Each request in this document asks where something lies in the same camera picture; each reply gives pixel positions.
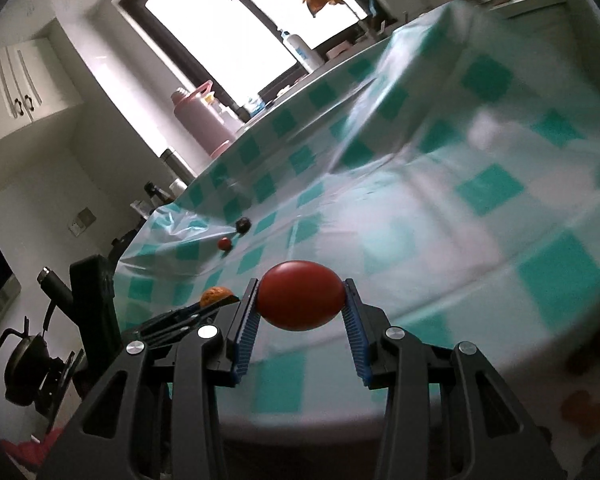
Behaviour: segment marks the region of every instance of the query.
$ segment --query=checkered tablecloth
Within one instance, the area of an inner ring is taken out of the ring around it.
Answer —
[[[241,216],[253,227],[239,237]],[[216,284],[240,294],[294,259],[353,278],[424,342],[471,340],[515,368],[597,322],[600,95],[496,17],[432,10],[307,85],[158,209],[116,270],[118,320]],[[250,373],[218,396],[221,418],[251,425],[384,409],[340,317],[306,333],[263,322]]]

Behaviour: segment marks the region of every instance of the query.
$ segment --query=silver screw head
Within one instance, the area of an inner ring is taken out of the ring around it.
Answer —
[[[202,339],[211,339],[218,333],[218,327],[215,325],[205,325],[198,329],[198,336]]]
[[[132,341],[126,345],[126,353],[131,355],[139,354],[142,350],[144,350],[144,343],[142,341]]]
[[[404,337],[404,330],[399,326],[390,326],[384,333],[389,339],[402,339]]]
[[[478,351],[478,347],[469,341],[462,341],[458,345],[458,349],[466,355],[473,355]]]

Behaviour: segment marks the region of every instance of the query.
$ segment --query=dish soap bottle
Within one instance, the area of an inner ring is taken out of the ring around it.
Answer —
[[[286,30],[283,31],[282,43],[309,74],[324,65],[324,60],[320,55],[315,50],[310,49],[309,45],[297,34],[289,34]]]

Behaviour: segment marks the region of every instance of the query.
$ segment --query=red egg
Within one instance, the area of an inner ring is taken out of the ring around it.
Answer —
[[[344,284],[331,269],[295,260],[272,267],[260,280],[256,307],[272,325],[284,330],[311,330],[342,310]]]
[[[218,240],[218,249],[220,249],[221,251],[230,251],[232,247],[233,245],[231,243],[231,240],[229,240],[229,238],[227,238],[226,236]]]

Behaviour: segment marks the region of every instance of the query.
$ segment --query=window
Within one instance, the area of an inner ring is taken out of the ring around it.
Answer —
[[[237,112],[250,97],[266,102],[306,74],[282,43],[282,31],[300,35],[325,57],[362,34],[370,0],[344,0],[312,17],[302,0],[122,0],[121,4],[195,84],[214,81]],[[374,3],[379,20],[387,18]]]

